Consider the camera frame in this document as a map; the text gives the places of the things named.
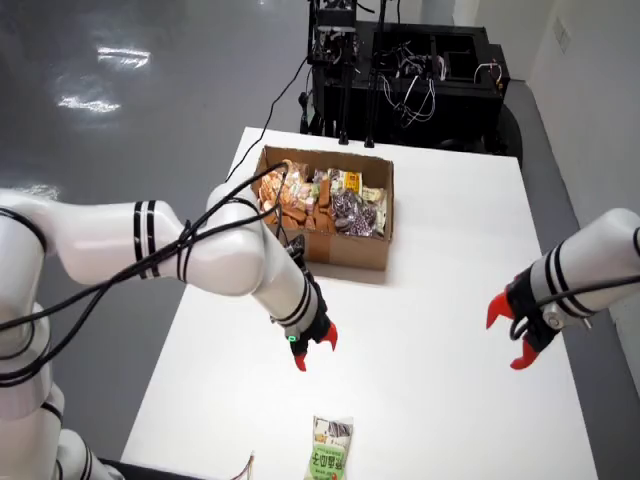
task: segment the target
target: snack bag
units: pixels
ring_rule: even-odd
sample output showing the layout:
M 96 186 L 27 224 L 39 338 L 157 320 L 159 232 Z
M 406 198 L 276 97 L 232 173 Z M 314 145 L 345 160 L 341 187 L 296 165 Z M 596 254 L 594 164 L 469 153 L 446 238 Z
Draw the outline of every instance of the snack bag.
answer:
M 345 172 L 337 168 L 330 168 L 328 173 L 331 179 L 331 195 L 342 190 L 351 190 L 362 196 L 362 173 Z
M 283 206 L 305 210 L 305 200 L 311 194 L 311 185 L 306 183 L 309 175 L 309 166 L 302 163 L 295 163 L 291 160 L 283 160 L 289 165 L 289 172 L 284 180 L 282 187 L 282 195 L 280 203 Z M 260 200 L 264 205 L 270 202 L 272 205 L 276 203 L 276 197 L 280 184 L 282 183 L 283 172 L 275 170 L 262 177 L 260 185 Z
M 387 192 L 384 188 L 363 187 L 362 198 L 372 203 L 376 209 L 374 229 L 377 234 L 384 236 L 384 226 L 387 223 Z
M 334 422 L 314 417 L 313 452 L 304 480 L 342 480 L 352 434 L 351 418 Z

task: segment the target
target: white wall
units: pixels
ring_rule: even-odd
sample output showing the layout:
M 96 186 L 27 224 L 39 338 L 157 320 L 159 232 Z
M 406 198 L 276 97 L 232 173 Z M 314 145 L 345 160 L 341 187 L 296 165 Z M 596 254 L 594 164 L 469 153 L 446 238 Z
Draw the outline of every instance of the white wall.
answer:
M 386 22 L 397 22 L 397 2 L 392 0 L 387 2 L 387 11 L 385 14 Z M 361 8 L 358 9 L 358 20 L 368 22 L 377 22 L 380 13 L 380 0 L 358 0 L 358 2 L 376 12 L 375 15 L 365 12 Z M 400 19 L 402 23 L 420 23 L 422 11 L 422 0 L 402 0 L 400 2 Z
M 485 27 L 502 45 L 512 78 L 528 80 L 554 0 L 456 0 L 456 25 Z
M 556 15 L 571 36 L 564 54 Z M 558 0 L 533 68 L 530 86 L 582 226 L 613 207 L 640 213 L 639 25 L 638 0 Z M 640 391 L 640 297 L 611 314 Z
M 453 23 L 472 26 L 476 24 L 476 15 L 480 0 L 456 0 L 453 7 Z

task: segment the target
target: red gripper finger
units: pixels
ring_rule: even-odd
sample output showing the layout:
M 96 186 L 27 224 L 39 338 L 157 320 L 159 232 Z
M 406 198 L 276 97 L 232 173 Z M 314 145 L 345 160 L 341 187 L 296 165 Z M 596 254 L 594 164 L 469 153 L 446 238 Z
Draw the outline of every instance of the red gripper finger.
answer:
M 507 294 L 502 292 L 499 295 L 496 295 L 496 298 L 491 300 L 489 304 L 489 310 L 487 312 L 487 328 L 491 328 L 491 325 L 496 321 L 498 316 L 502 315 L 503 317 L 507 317 L 513 320 L 513 311 L 509 306 L 509 302 L 507 301 Z
M 333 322 L 330 322 L 331 326 L 329 327 L 329 332 L 327 332 L 327 334 L 324 336 L 324 338 L 322 340 L 320 340 L 321 342 L 331 342 L 331 348 L 333 350 L 336 349 L 336 344 L 338 343 L 338 329 L 336 328 L 336 326 L 333 324 Z
M 307 366 L 304 364 L 304 357 L 306 357 L 306 353 L 301 353 L 300 355 L 294 355 L 293 358 L 296 361 L 296 366 L 301 372 L 307 371 Z
M 538 352 L 536 352 L 531 345 L 526 341 L 522 342 L 522 357 L 516 358 L 511 362 L 511 368 L 514 370 L 524 370 L 531 365 L 535 359 L 538 358 Z

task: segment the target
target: black machine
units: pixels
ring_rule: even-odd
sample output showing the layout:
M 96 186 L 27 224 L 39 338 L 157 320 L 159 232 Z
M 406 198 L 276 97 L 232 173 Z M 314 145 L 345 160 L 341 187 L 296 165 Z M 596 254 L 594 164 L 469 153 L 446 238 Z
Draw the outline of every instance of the black machine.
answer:
M 315 115 L 301 132 L 521 157 L 505 145 L 502 47 L 484 28 L 385 24 L 386 3 L 375 23 L 356 21 L 355 1 L 310 0 Z

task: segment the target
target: wire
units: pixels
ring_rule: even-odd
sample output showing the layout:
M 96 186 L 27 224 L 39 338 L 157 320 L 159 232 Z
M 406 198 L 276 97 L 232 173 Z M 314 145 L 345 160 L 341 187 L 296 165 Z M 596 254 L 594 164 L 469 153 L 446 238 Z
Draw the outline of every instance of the wire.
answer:
M 251 472 L 252 472 L 254 458 L 255 458 L 255 454 L 253 452 L 251 452 L 251 456 L 249 457 L 249 461 L 244 466 L 244 469 L 242 469 L 242 471 L 238 475 L 233 477 L 231 480 L 240 480 L 242 477 L 244 477 L 245 473 L 248 474 L 247 475 L 247 480 L 251 480 Z
M 244 156 L 242 157 L 242 160 L 240 160 L 238 162 L 238 164 L 233 167 L 233 170 L 231 170 L 231 172 L 229 173 L 229 175 L 227 176 L 227 179 L 225 180 L 225 183 L 227 183 L 229 181 L 229 179 L 233 176 L 233 174 L 236 172 L 236 170 L 238 169 L 238 167 L 240 165 L 242 165 L 242 163 L 246 160 L 247 155 L 249 155 L 249 152 L 251 150 L 253 150 L 253 147 L 255 147 L 257 144 L 259 144 L 262 139 L 264 138 L 264 134 L 267 131 L 267 128 L 269 127 L 269 122 L 271 121 L 271 117 L 273 116 L 273 109 L 276 106 L 276 103 L 278 103 L 278 101 L 284 96 L 285 93 L 287 93 L 287 90 L 289 90 L 289 87 L 293 84 L 293 82 L 296 81 L 296 79 L 298 78 L 298 75 L 300 74 L 300 70 L 302 70 L 302 67 L 304 66 L 304 64 L 307 61 L 307 57 L 304 57 L 304 60 L 302 61 L 302 63 L 300 64 L 300 66 L 298 67 L 298 70 L 296 71 L 296 74 L 294 75 L 293 79 L 291 79 L 291 81 L 287 84 L 286 87 L 284 87 L 284 90 L 282 92 L 280 92 L 280 95 L 278 95 L 278 97 L 273 101 L 273 103 L 271 104 L 271 109 L 269 110 L 269 117 L 267 118 L 267 123 L 264 124 L 264 128 L 262 129 L 262 133 L 260 134 L 260 138 L 258 138 L 258 140 L 256 140 L 250 147 L 249 149 L 245 152 Z
M 254 182 L 260 180 L 262 177 L 266 176 L 267 174 L 281 168 L 285 169 L 285 173 L 284 173 L 282 182 L 280 184 L 280 188 L 278 189 L 278 193 L 276 194 L 276 206 L 272 207 L 271 209 L 265 212 L 256 214 L 255 216 L 248 217 L 243 220 L 231 222 L 215 228 L 211 228 L 200 234 L 197 233 L 197 229 L 201 225 L 203 225 L 209 219 L 209 217 L 211 217 L 211 215 L 213 215 L 216 211 L 218 211 L 224 205 L 229 203 L 229 201 L 232 198 L 234 198 L 239 192 L 241 192 L 247 186 L 250 186 Z M 185 227 L 185 230 L 180 235 L 178 240 L 171 242 L 170 244 L 166 245 L 165 247 L 161 248 L 155 253 L 149 255 L 148 257 L 126 267 L 125 269 L 123 269 L 122 271 L 118 272 L 113 277 L 111 277 L 109 280 L 106 280 L 105 282 L 102 282 L 93 287 L 87 288 L 73 295 L 72 297 L 64 300 L 63 302 L 60 302 L 59 304 L 53 307 L 50 307 L 46 310 L 43 310 L 33 315 L 28 315 L 25 317 L 11 320 L 9 322 L 6 322 L 0 325 L 0 332 L 3 332 L 26 323 L 31 323 L 35 320 L 43 318 L 49 312 L 60 311 L 64 308 L 67 308 L 70 305 L 73 305 L 74 303 L 77 303 L 82 298 L 88 295 L 91 295 L 91 293 L 95 293 L 94 297 L 91 299 L 89 304 L 85 307 L 84 311 L 82 312 L 82 314 L 80 315 L 76 323 L 73 325 L 71 330 L 69 330 L 69 332 L 65 335 L 65 337 L 60 341 L 60 343 L 58 343 L 46 354 L 35 359 L 26 367 L 23 367 L 13 372 L 0 373 L 0 388 L 8 388 L 8 387 L 20 385 L 21 383 L 24 383 L 27 380 L 36 376 L 40 372 L 42 367 L 44 367 L 47 363 L 49 363 L 55 357 L 57 357 L 67 347 L 67 345 L 69 345 L 69 343 L 73 340 L 73 338 L 75 338 L 75 336 L 78 334 L 80 329 L 83 327 L 83 325 L 89 318 L 89 315 L 91 315 L 91 313 L 97 306 L 98 302 L 102 299 L 102 297 L 104 297 L 104 295 L 114 285 L 118 283 L 122 283 L 125 280 L 128 280 L 134 276 L 137 276 L 140 273 L 146 270 L 149 270 L 153 266 L 159 265 L 160 263 L 170 259 L 174 255 L 177 255 L 178 252 L 192 247 L 197 242 L 204 240 L 205 238 L 208 238 L 212 235 L 216 235 L 218 233 L 221 233 L 227 230 L 231 230 L 233 228 L 238 228 L 238 227 L 247 225 L 249 223 L 253 223 L 255 221 L 262 220 L 263 218 L 271 215 L 272 213 L 275 213 L 278 210 L 278 208 L 281 209 L 282 207 L 279 205 L 280 195 L 282 193 L 284 179 L 286 178 L 288 170 L 289 170 L 288 165 L 285 162 L 281 162 L 265 169 L 263 172 L 259 174 L 253 175 L 252 177 L 241 182 L 237 187 L 235 187 L 227 195 L 221 198 L 213 207 L 211 207 L 207 212 L 205 212 L 205 214 L 202 215 L 196 222 L 194 222 L 193 224 L 190 224 L 189 222 L 187 222 L 187 226 Z
M 365 12 L 372 13 L 373 15 L 375 15 L 375 14 L 376 14 L 376 11 L 375 11 L 375 10 L 372 10 L 372 9 L 370 9 L 370 8 L 367 8 L 367 7 L 365 7 L 364 5 L 362 5 L 362 4 L 361 4 L 361 3 L 359 3 L 359 2 L 356 2 L 356 3 L 357 3 L 357 5 L 358 5 L 358 7 L 360 7 L 361 9 L 363 9 Z
M 489 67 L 491 69 L 493 67 L 498 67 L 500 69 L 500 74 L 498 75 L 498 79 L 496 80 L 496 84 L 500 83 L 500 80 L 502 80 L 502 67 L 500 66 L 499 63 L 495 63 L 495 62 L 492 62 L 492 63 L 481 63 L 480 65 L 478 65 L 478 68 L 476 68 L 476 71 L 473 74 L 473 83 L 476 83 L 476 78 L 478 76 L 478 72 L 483 67 Z
M 413 79 L 413 82 L 411 82 L 411 86 L 409 87 L 409 90 L 407 90 L 407 94 L 404 96 L 404 102 L 403 103 L 407 103 L 407 100 L 409 99 L 409 95 L 411 94 L 411 90 L 413 90 L 413 86 L 416 84 L 416 80 L 418 80 L 418 75 L 416 75 Z
M 429 96 L 432 97 L 432 100 L 431 100 L 431 111 L 426 116 L 423 116 L 423 114 L 421 112 L 422 112 L 422 109 L 424 108 L 425 104 L 427 103 L 427 100 L 428 100 Z M 418 113 L 414 114 L 412 116 L 411 120 L 409 121 L 409 123 L 407 123 L 406 125 L 403 125 L 402 128 L 409 128 L 409 125 L 411 125 L 414 121 L 418 121 L 420 123 L 424 123 L 424 122 L 427 122 L 427 121 L 431 120 L 431 117 L 433 117 L 433 114 L 435 113 L 435 110 L 436 110 L 436 93 L 435 93 L 435 89 L 434 89 L 434 86 L 433 86 L 433 79 L 429 79 L 429 91 L 427 92 L 427 94 L 424 97 L 424 100 L 422 101 L 422 105 L 420 106 L 420 110 L 418 110 Z
M 536 302 L 536 308 L 542 308 L 549 303 L 557 302 L 563 298 L 572 297 L 575 295 L 581 295 L 583 293 L 598 292 L 600 290 L 607 290 L 609 288 L 624 287 L 626 285 L 634 285 L 640 283 L 640 275 L 634 275 L 632 277 L 616 278 L 613 280 L 604 280 L 602 282 L 591 283 L 584 287 L 574 288 L 562 293 L 550 295 Z

